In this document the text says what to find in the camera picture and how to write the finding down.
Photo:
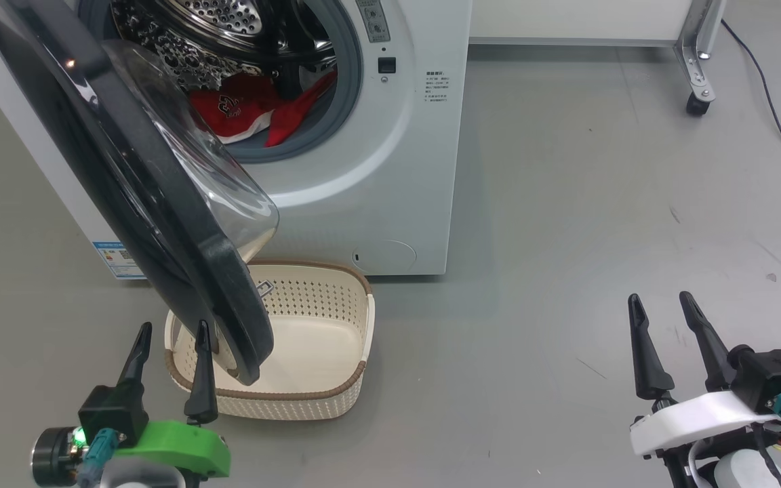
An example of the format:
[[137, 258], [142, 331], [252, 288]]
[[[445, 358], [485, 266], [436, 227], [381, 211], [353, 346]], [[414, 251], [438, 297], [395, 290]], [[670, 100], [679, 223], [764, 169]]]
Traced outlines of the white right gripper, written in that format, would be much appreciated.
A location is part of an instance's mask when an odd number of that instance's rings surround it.
[[[708, 393], [670, 405], [633, 423], [630, 436], [636, 456], [682, 447], [748, 424], [780, 420], [774, 413], [756, 413], [734, 392], [727, 391], [736, 377], [736, 370], [728, 361], [728, 349], [690, 291], [681, 291], [679, 302], [686, 325], [698, 341], [707, 374], [704, 385]], [[661, 364], [639, 294], [633, 293], [628, 297], [627, 309], [636, 394], [643, 401], [660, 401], [669, 396], [675, 388], [675, 381]]]

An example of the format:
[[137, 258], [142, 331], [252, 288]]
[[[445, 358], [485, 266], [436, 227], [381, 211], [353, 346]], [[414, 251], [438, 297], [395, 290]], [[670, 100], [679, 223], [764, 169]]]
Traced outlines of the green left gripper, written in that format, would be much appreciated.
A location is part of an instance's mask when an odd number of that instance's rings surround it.
[[[153, 326], [140, 325], [118, 379], [118, 386], [142, 383], [150, 355]], [[142, 458], [150, 462], [189, 470], [205, 478], [228, 478], [231, 451], [221, 436], [203, 427], [218, 419], [211, 331], [207, 321], [199, 321], [195, 338], [196, 365], [190, 396], [184, 405], [187, 424], [179, 421], [151, 421], [134, 447], [120, 447], [114, 458]]]

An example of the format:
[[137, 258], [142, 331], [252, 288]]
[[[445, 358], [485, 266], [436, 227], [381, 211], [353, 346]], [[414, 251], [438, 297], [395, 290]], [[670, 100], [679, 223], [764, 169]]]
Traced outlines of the dark grey washing machine door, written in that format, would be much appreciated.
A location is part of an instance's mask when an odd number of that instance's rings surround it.
[[84, 228], [112, 232], [192, 334], [243, 385], [272, 325], [251, 274], [272, 199], [209, 129], [161, 56], [95, 38], [63, 0], [0, 0], [0, 109]]

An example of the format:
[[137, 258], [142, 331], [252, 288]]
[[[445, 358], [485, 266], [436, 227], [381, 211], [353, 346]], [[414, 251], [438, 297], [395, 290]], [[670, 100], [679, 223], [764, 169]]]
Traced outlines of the red and white garment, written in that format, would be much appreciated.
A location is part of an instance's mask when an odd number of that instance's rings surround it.
[[193, 90], [188, 98], [222, 143], [245, 141], [266, 131], [264, 147], [269, 148], [296, 132], [337, 77], [332, 69], [289, 100], [280, 96], [272, 78], [241, 73], [223, 81], [220, 89]]

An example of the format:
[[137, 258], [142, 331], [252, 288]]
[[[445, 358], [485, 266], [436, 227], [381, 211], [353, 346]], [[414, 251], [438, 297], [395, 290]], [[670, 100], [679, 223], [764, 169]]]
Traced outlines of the cream perforated laundry basket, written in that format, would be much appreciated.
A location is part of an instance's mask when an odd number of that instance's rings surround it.
[[273, 328], [274, 348], [254, 385], [215, 357], [219, 412], [245, 419], [331, 420], [355, 405], [371, 353], [376, 305], [354, 268], [317, 262], [248, 266]]

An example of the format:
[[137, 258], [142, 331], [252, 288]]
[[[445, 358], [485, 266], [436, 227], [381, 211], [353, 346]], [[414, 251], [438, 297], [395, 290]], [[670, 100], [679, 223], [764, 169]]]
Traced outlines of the white front-load washing machine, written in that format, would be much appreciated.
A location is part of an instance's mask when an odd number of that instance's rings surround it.
[[223, 143], [280, 211], [258, 257], [445, 272], [473, 0], [381, 0], [385, 43], [355, 0], [63, 2], [95, 38], [161, 56], [183, 92], [245, 73], [291, 96], [336, 69], [282, 144]]

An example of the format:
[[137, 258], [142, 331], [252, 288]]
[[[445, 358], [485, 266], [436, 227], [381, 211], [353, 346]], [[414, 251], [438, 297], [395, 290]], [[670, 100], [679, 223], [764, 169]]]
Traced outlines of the blue energy label sticker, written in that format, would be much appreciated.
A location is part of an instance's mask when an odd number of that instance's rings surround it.
[[94, 241], [92, 244], [117, 280], [146, 280], [146, 276], [120, 241]]

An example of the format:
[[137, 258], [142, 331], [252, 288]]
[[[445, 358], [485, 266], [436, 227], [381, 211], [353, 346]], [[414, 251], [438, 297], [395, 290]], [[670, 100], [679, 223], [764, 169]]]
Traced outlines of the white cabinet panel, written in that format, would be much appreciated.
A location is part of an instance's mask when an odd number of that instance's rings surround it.
[[692, 0], [473, 0], [472, 45], [672, 46]]

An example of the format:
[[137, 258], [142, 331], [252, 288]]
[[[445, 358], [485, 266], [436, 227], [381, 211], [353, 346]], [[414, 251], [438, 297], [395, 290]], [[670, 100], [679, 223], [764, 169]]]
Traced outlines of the grey warning label sticker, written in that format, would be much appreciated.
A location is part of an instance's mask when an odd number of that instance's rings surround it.
[[381, 0], [355, 0], [355, 3], [365, 24], [369, 42], [385, 43], [385, 41], [391, 41]]

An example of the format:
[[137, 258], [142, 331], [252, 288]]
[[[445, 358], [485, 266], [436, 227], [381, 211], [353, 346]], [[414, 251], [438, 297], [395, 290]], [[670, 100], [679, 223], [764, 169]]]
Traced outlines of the metal frame leg with caster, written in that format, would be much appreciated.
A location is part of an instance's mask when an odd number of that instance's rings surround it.
[[715, 100], [713, 87], [702, 62], [712, 55], [726, 6], [727, 0], [691, 0], [681, 32], [673, 46], [690, 85], [691, 94], [685, 110], [692, 117], [705, 115]]

